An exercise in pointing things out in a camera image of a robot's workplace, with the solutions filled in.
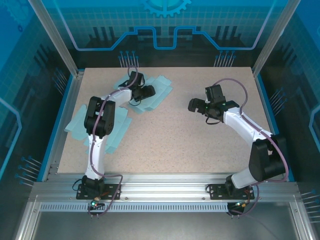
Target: black mounting plate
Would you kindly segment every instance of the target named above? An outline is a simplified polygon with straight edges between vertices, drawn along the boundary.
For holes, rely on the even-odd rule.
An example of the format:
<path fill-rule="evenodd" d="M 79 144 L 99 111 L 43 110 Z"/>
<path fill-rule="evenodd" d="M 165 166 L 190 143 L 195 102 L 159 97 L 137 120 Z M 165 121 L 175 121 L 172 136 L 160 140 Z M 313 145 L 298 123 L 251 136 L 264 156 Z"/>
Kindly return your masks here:
<path fill-rule="evenodd" d="M 111 200 L 113 195 L 116 192 L 118 184 L 104 184 L 104 192 L 108 192 L 108 194 L 103 195 L 101 200 Z M 120 199 L 121 186 L 119 187 L 119 193 L 115 196 L 114 200 Z M 78 185 L 78 190 L 76 192 L 76 199 L 78 200 L 93 200 L 95 197 L 98 197 L 98 194 L 95 190 L 91 188 L 84 187 L 83 184 Z"/>
<path fill-rule="evenodd" d="M 252 187 L 244 187 L 234 192 L 234 196 L 230 197 L 224 184 L 209 184 L 206 186 L 207 193 L 210 194 L 211 200 L 247 200 L 248 196 L 245 190 L 252 190 Z M 255 199 L 254 192 L 250 193 L 250 200 Z"/>

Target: glass panel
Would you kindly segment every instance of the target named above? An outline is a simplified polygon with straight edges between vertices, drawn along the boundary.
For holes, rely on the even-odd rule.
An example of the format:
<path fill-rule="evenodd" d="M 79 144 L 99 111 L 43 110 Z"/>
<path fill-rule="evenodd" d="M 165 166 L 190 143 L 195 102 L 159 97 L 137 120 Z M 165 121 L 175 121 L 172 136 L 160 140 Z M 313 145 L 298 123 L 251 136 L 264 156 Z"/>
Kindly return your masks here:
<path fill-rule="evenodd" d="M 287 0 L 43 1 L 79 68 L 253 66 Z"/>
<path fill-rule="evenodd" d="M 261 71 L 278 130 L 286 136 L 289 163 L 301 193 L 320 191 L 319 9 L 319 1 L 300 2 Z M 310 216 L 318 216 L 319 208 L 313 209 Z"/>
<path fill-rule="evenodd" d="M 0 1 L 0 23 L 0 239 L 12 239 L 70 73 L 28 1 Z"/>

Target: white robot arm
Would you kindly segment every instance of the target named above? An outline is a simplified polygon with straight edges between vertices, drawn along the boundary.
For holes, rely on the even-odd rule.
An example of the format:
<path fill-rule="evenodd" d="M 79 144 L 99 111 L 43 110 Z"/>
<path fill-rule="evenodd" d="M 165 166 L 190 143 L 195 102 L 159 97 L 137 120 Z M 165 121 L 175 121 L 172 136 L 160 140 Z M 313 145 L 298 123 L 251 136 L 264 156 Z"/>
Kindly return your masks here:
<path fill-rule="evenodd" d="M 84 127 L 86 128 L 89 139 L 88 164 L 85 175 L 82 178 L 82 184 L 84 187 L 98 191 L 99 194 L 102 194 L 104 189 L 104 180 L 101 175 L 105 173 L 105 146 L 108 135 L 113 131 L 114 128 L 115 110 L 117 107 L 129 102 L 132 99 L 135 101 L 142 101 L 143 99 L 152 97 L 156 94 L 153 86 L 144 86 L 144 84 L 144 75 L 142 73 L 132 71 L 129 80 L 125 81 L 119 86 L 126 88 L 104 97 L 91 97 L 84 119 Z M 98 114 L 101 111 L 103 102 L 107 97 L 108 99 L 105 102 L 102 115 L 97 122 Z"/>
<path fill-rule="evenodd" d="M 117 107 L 120 107 L 122 104 L 129 102 L 131 99 L 132 99 L 132 91 L 130 89 L 125 89 L 110 96 L 108 100 L 111 102 L 114 102 L 115 103 L 114 108 L 117 108 Z M 93 134 L 89 134 L 88 138 L 89 138 L 89 154 L 88 155 L 90 157 L 93 138 L 94 138 Z M 102 138 L 96 137 L 94 147 L 93 147 L 92 163 L 94 165 L 94 168 L 101 174 L 105 173 L 104 159 L 105 159 L 105 146 L 107 143 L 107 139 L 108 139 L 108 135 L 105 135 Z M 95 173 L 94 170 L 92 169 L 92 166 L 90 164 L 90 159 L 88 159 L 85 175 L 89 179 L 100 180 L 102 178 L 102 176 Z"/>
<path fill-rule="evenodd" d="M 251 147 L 249 165 L 226 179 L 226 188 L 230 195 L 236 189 L 242 189 L 257 182 L 270 179 L 285 173 L 285 167 L 278 152 L 262 132 L 270 137 L 282 153 L 286 153 L 286 141 L 280 135 L 273 135 L 252 121 L 234 101 L 226 101 L 219 84 L 205 88 L 206 100 L 193 98 L 188 110 L 205 115 L 207 118 L 219 120 L 233 128 Z"/>

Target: gear logo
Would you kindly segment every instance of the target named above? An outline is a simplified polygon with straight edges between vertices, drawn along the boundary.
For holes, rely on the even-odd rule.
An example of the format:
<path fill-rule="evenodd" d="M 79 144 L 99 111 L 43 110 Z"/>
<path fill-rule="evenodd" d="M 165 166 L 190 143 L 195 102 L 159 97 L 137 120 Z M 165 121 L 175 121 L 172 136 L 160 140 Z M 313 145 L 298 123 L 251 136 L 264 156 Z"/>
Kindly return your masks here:
<path fill-rule="evenodd" d="M 29 4 L 27 0 L 0 0 L 0 7 L 6 7 L 11 17 L 22 24 L 29 16 Z"/>
<path fill-rule="evenodd" d="M 181 10 L 187 9 L 187 4 L 191 4 L 191 0 L 141 0 L 145 10 L 149 10 L 151 14 L 157 17 L 174 14 L 180 14 Z"/>

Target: beige work surface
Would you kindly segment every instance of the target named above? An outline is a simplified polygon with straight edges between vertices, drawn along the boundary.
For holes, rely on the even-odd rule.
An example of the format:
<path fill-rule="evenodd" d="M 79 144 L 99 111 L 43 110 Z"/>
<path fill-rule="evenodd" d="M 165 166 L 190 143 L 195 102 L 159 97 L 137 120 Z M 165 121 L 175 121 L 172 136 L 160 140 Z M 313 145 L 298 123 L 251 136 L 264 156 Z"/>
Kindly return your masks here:
<path fill-rule="evenodd" d="M 106 173 L 231 173 L 248 166 L 251 147 L 224 123 L 207 125 L 205 116 L 188 111 L 188 104 L 193 98 L 206 99 L 205 87 L 217 80 L 234 78 L 248 91 L 244 112 L 269 130 L 249 67 L 157 67 L 139 71 L 148 77 L 165 76 L 172 81 L 173 90 L 153 111 L 137 114 L 127 107 L 132 122 L 116 151 L 105 155 Z M 92 96 L 111 93 L 115 82 L 126 73 L 125 68 L 86 68 L 73 116 Z M 224 81 L 221 87 L 227 101 L 239 105 L 244 102 L 245 93 L 235 82 Z M 87 148 L 68 133 L 58 172 L 84 173 Z"/>

